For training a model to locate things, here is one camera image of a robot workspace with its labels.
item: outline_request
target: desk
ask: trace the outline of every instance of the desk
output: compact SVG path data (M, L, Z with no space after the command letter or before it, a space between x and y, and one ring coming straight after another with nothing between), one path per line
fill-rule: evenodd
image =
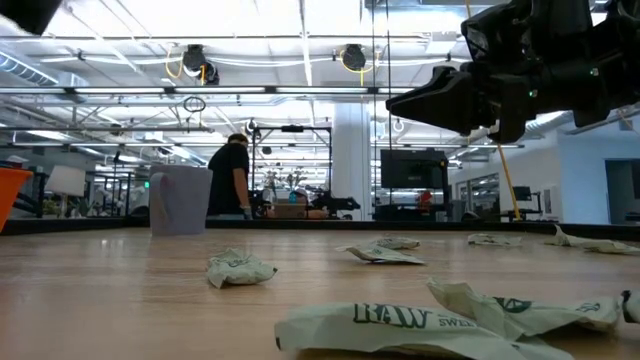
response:
M152 239L147 229L8 236L0 241L3 360L284 360L273 325L288 309L332 301L439 306L429 276L477 291L549 302L640 289L638 258L585 253L522 234L521 248L470 247L467 232L397 232L422 240L411 253L428 266L364 263L334 250L382 232L208 230ZM217 290L207 258L228 247L279 269L262 285ZM577 360L635 359L640 325L612 338L546 339ZM398 359L396 355L376 359ZM305 352L297 359L371 359Z

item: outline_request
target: yellow cable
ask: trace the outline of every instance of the yellow cable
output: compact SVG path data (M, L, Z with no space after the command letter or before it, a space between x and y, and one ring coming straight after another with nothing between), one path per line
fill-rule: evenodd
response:
M180 69L178 70L178 75L174 74L171 72L171 70L169 69L169 58L171 57L171 49L169 48L169 51L167 52L167 62L164 63L164 68L167 71L167 75L171 76L174 79L177 79L180 77L180 75L182 75L182 66L183 66L183 60L184 60L184 53L182 53L180 55Z
M464 0L467 7L467 17L471 17L471 0ZM511 202L513 203L513 211L516 215L516 220L521 220L520 209L518 208L518 202L516 201L516 194L513 191L513 185L511 184L511 175L509 174L509 166L507 166L507 159L504 157L502 151L502 145L498 144L498 152L500 152L500 159L502 160L502 168L504 169L504 175L507 178L507 184L509 185L509 192L511 193Z
M376 62L380 59L380 53L376 53L376 60L373 62L373 65L371 65L370 68L368 68L367 70L351 70L347 67L347 65L344 64L344 61L342 61L342 56L344 55L344 50L340 51L340 64L342 64L342 67L345 68L345 70L347 70L348 72L352 72L354 74L360 74L360 86L364 86L364 74L368 73L369 71L373 70L373 68L376 67Z
M202 74L202 76L200 76L200 86L204 86L204 69L205 66L200 65L200 73Z

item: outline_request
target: black shirt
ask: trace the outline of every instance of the black shirt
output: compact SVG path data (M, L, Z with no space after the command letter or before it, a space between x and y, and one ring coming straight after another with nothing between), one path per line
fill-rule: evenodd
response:
M233 183L233 169L244 169L245 179L248 179L249 154L244 145L239 143L224 145L209 161L209 170L213 171L213 179L209 194L208 215L243 213Z

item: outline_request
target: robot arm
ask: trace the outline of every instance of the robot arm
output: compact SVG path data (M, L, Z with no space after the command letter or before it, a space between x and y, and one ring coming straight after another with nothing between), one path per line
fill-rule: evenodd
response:
M537 114L572 110L578 127L638 101L638 0L610 0L593 26L588 0L512 0L461 25L472 60L433 69L431 81L387 100L395 116L468 135L518 140Z

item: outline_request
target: orange object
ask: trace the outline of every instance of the orange object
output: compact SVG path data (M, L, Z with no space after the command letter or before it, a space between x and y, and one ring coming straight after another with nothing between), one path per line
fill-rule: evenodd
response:
M0 232L9 218L22 184L31 175L31 171L0 168Z

